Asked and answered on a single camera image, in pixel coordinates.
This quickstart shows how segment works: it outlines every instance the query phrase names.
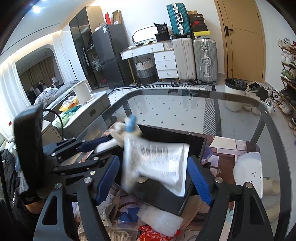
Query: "laundry basket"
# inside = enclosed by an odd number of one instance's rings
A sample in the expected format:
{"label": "laundry basket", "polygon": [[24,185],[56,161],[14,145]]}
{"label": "laundry basket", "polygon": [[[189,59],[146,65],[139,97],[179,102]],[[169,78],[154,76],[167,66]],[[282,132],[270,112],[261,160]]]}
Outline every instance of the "laundry basket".
{"label": "laundry basket", "polygon": [[[225,82],[225,92],[229,94],[245,95],[247,89],[247,83],[244,80],[226,78]],[[225,101],[225,106],[232,112],[237,112],[242,109],[243,104],[233,101]]]}
{"label": "laundry basket", "polygon": [[154,61],[148,58],[145,62],[136,61],[135,66],[139,73],[142,85],[152,84],[157,81]]}

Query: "white curtain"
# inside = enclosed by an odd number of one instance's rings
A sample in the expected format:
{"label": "white curtain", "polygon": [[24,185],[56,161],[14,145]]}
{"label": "white curtain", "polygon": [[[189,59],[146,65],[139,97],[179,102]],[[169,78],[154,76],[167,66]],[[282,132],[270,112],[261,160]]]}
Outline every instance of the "white curtain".
{"label": "white curtain", "polygon": [[68,83],[70,81],[76,80],[76,77],[74,75],[70,62],[65,55],[59,33],[53,34],[52,39],[53,39],[56,61],[60,67],[60,72],[61,72],[61,76],[63,78],[64,83]]}
{"label": "white curtain", "polygon": [[5,139],[11,137],[9,122],[22,112],[30,102],[26,96],[13,57],[0,65],[0,133]]}

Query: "white kettle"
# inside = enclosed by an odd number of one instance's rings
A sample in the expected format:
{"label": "white kettle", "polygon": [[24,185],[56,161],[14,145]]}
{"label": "white kettle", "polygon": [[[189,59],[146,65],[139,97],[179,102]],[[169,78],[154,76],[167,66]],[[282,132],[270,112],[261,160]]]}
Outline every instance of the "white kettle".
{"label": "white kettle", "polygon": [[73,90],[81,105],[91,100],[91,87],[87,80],[82,80],[79,83],[73,85]]}

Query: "brown curtain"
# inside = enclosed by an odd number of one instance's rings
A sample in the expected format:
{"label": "brown curtain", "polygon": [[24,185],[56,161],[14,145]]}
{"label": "brown curtain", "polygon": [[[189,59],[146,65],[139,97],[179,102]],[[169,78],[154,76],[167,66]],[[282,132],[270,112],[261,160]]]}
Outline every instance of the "brown curtain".
{"label": "brown curtain", "polygon": [[52,78],[55,77],[52,58],[48,57],[35,64],[20,75],[21,83],[27,92],[31,87],[42,81],[47,87],[52,86]]}

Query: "blue cap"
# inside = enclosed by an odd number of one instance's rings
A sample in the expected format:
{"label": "blue cap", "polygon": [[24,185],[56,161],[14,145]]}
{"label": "blue cap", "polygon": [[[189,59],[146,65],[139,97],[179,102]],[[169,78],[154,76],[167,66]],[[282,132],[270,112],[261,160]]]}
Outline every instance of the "blue cap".
{"label": "blue cap", "polygon": [[130,121],[126,123],[126,131],[133,132],[136,126],[136,117],[134,115],[129,116]]}

